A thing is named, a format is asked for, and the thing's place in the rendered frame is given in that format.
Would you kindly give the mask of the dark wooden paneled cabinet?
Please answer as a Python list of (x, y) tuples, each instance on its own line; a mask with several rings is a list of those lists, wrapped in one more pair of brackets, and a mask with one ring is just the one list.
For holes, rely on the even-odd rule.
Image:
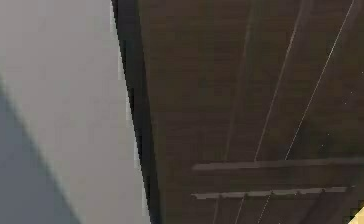
[(111, 0), (151, 224), (349, 224), (364, 0)]

